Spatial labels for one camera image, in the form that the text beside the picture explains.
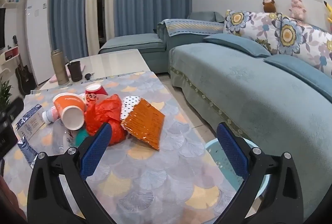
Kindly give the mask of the cream curtain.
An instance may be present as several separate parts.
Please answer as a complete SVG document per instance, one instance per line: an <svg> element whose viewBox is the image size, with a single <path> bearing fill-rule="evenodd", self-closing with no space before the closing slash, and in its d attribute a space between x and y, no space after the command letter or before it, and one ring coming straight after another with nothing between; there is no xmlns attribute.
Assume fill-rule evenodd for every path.
<svg viewBox="0 0 332 224"><path fill-rule="evenodd" d="M88 55L96 55L100 45L115 37L114 0L85 0L85 33Z"/></svg>

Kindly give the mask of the white red wall shelf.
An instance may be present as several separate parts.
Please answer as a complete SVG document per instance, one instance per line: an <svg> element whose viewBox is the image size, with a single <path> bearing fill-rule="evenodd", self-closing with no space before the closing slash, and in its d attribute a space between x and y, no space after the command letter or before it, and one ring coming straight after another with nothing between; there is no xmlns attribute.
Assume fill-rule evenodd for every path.
<svg viewBox="0 0 332 224"><path fill-rule="evenodd" d="M18 57L20 55L18 46L15 46L14 48L8 49L7 51L1 53L0 56L0 65L4 65L5 63L8 63L12 59Z"/></svg>

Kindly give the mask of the floral cushion near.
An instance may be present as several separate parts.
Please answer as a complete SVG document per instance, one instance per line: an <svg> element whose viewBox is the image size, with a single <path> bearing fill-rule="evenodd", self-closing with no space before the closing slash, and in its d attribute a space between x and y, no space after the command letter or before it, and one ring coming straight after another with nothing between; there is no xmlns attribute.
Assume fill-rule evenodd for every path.
<svg viewBox="0 0 332 224"><path fill-rule="evenodd" d="M272 21L272 54L294 56L331 77L331 33L281 14Z"/></svg>

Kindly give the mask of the pink pig plush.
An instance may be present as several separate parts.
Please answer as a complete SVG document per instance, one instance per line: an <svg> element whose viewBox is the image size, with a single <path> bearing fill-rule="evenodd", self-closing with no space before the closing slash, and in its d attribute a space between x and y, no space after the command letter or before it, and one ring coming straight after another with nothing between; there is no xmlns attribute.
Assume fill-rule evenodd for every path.
<svg viewBox="0 0 332 224"><path fill-rule="evenodd" d="M291 0L290 16L293 19L304 21L306 18L306 9L302 0Z"/></svg>

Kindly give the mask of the white refrigerator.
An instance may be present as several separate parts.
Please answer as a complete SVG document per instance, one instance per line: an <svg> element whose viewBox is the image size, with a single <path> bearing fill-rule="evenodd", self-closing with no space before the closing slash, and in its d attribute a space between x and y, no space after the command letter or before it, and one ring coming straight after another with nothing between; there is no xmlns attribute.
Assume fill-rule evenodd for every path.
<svg viewBox="0 0 332 224"><path fill-rule="evenodd" d="M54 75L51 61L51 42L48 18L49 0L26 0L26 44L36 84Z"/></svg>

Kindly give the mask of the polka dot white wrapper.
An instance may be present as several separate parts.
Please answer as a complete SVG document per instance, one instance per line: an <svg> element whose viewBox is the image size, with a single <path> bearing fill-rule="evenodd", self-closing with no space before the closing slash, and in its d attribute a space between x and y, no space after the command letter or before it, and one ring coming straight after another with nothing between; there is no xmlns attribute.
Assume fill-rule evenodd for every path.
<svg viewBox="0 0 332 224"><path fill-rule="evenodd" d="M133 111L133 108L139 104L141 98L139 96L127 96L122 99L122 107L120 112L120 119L124 120L128 117L129 113Z"/></svg>

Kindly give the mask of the pink white bottle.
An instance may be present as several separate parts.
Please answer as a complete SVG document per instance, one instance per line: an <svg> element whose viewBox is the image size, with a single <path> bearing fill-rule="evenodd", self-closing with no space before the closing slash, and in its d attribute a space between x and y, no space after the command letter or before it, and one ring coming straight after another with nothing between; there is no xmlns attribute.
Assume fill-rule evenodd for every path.
<svg viewBox="0 0 332 224"><path fill-rule="evenodd" d="M51 123L57 121L60 118L60 115L56 107L53 106L51 109L48 109L42 113L42 118L46 124L50 125Z"/></svg>

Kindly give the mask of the brown monkey plush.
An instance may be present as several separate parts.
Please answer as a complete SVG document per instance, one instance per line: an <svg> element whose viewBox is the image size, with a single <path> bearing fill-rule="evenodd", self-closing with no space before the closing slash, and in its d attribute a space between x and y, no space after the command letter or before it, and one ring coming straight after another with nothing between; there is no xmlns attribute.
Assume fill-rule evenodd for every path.
<svg viewBox="0 0 332 224"><path fill-rule="evenodd" d="M274 0L263 0L262 4L265 13L276 13Z"/></svg>

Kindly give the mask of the teal chaise ottoman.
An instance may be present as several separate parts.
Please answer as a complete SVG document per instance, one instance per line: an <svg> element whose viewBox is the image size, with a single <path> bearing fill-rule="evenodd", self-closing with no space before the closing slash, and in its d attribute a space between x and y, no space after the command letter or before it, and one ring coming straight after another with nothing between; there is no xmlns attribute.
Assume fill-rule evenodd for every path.
<svg viewBox="0 0 332 224"><path fill-rule="evenodd" d="M108 40L99 54L137 49L144 61L154 73L168 71L168 53L166 44L155 33L134 34L115 37Z"/></svg>

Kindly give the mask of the orange paper cup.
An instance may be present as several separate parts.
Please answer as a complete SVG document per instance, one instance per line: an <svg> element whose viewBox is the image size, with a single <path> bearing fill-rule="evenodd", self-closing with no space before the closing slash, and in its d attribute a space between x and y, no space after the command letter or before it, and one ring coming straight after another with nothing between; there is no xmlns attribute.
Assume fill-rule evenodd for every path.
<svg viewBox="0 0 332 224"><path fill-rule="evenodd" d="M68 130L76 131L84 125L85 103L73 93L61 93L53 98L60 119Z"/></svg>

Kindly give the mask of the floral cushion far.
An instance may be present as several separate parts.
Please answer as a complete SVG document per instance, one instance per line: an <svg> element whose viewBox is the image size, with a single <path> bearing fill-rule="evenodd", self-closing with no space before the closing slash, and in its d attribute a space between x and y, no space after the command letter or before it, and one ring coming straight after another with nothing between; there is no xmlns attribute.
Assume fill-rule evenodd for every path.
<svg viewBox="0 0 332 224"><path fill-rule="evenodd" d="M255 41L275 55L280 38L281 19L281 13L228 10L223 32Z"/></svg>

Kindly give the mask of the teal plastic bag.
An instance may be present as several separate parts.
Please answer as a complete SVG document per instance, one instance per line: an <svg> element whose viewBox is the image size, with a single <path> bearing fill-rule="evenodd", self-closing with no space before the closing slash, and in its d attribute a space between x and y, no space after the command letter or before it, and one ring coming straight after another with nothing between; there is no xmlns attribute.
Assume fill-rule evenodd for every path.
<svg viewBox="0 0 332 224"><path fill-rule="evenodd" d="M87 133L85 128L81 128L78 133L75 136L74 139L74 146L78 147L81 145L81 143L87 138L89 137L89 134Z"/></svg>

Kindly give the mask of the orange plastic bag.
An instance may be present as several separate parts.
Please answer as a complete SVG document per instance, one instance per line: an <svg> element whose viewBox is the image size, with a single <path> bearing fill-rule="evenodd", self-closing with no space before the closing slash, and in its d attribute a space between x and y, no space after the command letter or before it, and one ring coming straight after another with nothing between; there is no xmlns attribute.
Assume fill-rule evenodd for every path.
<svg viewBox="0 0 332 224"><path fill-rule="evenodd" d="M87 133L94 136L103 123L108 123L112 130L109 146L125 140L127 132L121 126L121 108L122 101L117 94L109 96L100 103L96 101L89 102L84 112Z"/></svg>

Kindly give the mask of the orange foil snack bag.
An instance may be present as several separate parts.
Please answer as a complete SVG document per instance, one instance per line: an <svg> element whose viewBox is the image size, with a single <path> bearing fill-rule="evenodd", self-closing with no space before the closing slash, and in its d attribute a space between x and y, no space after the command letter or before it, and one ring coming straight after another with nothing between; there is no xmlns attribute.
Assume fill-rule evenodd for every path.
<svg viewBox="0 0 332 224"><path fill-rule="evenodd" d="M141 98L128 117L121 120L121 125L133 137L159 151L164 119L165 115L161 111Z"/></svg>

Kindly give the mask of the red white panda paper cup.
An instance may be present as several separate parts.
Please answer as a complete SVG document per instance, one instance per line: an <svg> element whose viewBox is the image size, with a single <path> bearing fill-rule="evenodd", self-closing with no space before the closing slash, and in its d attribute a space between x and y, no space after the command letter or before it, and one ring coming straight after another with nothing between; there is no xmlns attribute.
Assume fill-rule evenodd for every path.
<svg viewBox="0 0 332 224"><path fill-rule="evenodd" d="M108 93L100 83L93 83L85 88L85 104L99 104L109 97Z"/></svg>

